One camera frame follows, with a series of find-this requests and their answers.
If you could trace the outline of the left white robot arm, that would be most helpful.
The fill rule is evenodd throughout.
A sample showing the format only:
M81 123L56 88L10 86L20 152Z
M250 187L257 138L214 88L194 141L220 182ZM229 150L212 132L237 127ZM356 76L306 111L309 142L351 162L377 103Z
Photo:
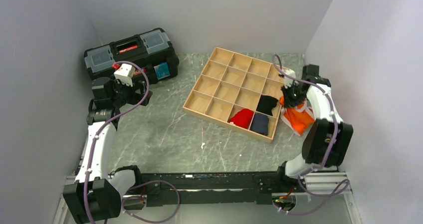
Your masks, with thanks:
M146 106L152 96L149 83L139 80L127 86L118 79L100 77L92 81L91 90L82 164L74 183L63 188L63 197L77 224L118 217L126 192L137 194L144 185L138 166L118 168L112 178L106 166L122 116L120 108L126 104Z

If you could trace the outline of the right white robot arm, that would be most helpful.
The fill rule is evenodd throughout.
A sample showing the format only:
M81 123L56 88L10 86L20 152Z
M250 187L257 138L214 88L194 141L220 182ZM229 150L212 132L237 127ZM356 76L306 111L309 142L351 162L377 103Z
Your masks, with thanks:
M319 66L304 66L301 78L297 78L292 69L281 65L277 65L276 69L284 79L280 119L297 135L309 131L301 154L287 161L284 173L275 177L277 189L286 192L298 177L318 168L341 165L353 127L338 114L331 95L332 85L329 79L319 75Z

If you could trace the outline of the orange underwear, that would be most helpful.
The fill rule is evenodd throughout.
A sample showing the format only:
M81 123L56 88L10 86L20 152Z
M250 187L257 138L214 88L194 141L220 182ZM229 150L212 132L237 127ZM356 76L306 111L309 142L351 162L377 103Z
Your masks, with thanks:
M315 121L313 109L307 101L293 108L282 107L280 119L298 136L302 136Z

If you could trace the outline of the wooden compartment tray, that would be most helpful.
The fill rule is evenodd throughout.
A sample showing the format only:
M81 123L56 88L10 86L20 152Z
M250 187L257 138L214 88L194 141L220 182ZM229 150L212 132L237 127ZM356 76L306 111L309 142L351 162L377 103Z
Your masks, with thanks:
M195 82L183 110L193 116L221 125L253 138L272 142L281 112L283 79L272 63L215 47ZM278 99L268 116L268 135L232 125L228 120L241 109L255 113L261 95Z

